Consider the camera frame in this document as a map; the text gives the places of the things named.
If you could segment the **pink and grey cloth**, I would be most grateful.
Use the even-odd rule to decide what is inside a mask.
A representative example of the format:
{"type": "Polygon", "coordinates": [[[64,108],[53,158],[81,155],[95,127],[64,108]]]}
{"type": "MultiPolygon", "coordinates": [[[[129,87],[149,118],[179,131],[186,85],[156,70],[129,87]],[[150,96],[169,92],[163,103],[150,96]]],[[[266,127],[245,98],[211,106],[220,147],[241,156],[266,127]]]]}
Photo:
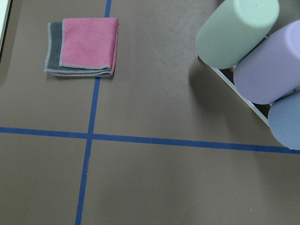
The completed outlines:
{"type": "Polygon", "coordinates": [[[48,23],[45,72],[68,77],[112,76],[118,28],[117,17],[66,18],[48,23]]]}

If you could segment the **white cup rack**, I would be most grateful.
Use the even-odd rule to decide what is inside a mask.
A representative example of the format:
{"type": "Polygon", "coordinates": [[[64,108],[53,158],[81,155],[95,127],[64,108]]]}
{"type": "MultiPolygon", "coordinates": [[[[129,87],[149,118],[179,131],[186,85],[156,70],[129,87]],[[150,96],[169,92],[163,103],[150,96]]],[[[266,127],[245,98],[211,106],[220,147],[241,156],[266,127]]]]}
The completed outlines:
{"type": "Polygon", "coordinates": [[[267,104],[259,104],[257,102],[251,101],[249,98],[245,96],[245,93],[241,92],[241,89],[236,85],[234,81],[234,73],[236,70],[236,66],[238,64],[233,65],[230,68],[215,68],[207,65],[202,59],[198,56],[198,60],[204,65],[211,69],[217,76],[227,84],[230,89],[233,90],[234,93],[269,127],[268,114],[270,108],[274,105],[275,100],[269,102],[267,104]]]}

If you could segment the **green tumbler cup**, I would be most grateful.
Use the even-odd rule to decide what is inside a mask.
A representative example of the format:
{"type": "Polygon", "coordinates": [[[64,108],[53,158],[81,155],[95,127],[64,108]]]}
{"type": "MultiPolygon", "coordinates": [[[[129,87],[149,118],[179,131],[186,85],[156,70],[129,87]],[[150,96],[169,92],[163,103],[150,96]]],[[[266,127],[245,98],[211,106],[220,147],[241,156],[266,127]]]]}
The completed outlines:
{"type": "Polygon", "coordinates": [[[225,0],[199,29],[197,55],[212,68],[231,68],[264,39],[278,15],[277,0],[225,0]]]}

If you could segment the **purple tumbler cup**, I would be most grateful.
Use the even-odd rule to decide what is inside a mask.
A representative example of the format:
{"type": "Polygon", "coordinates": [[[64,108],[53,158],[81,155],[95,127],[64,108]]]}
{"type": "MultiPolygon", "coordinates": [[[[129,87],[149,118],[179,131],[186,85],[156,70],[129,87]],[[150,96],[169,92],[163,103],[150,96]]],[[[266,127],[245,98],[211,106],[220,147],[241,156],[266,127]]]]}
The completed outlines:
{"type": "Polygon", "coordinates": [[[300,85],[300,22],[271,34],[236,66],[234,81],[253,102],[267,104],[300,85]]]}

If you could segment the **blue tumbler cup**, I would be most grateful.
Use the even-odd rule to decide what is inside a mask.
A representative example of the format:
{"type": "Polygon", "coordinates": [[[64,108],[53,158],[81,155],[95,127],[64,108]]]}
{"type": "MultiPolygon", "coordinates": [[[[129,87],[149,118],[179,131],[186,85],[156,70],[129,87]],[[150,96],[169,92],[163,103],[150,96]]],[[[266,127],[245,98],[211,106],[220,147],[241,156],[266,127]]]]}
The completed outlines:
{"type": "Polygon", "coordinates": [[[276,101],[269,110],[268,123],[273,136],[292,150],[300,149],[300,92],[276,101]]]}

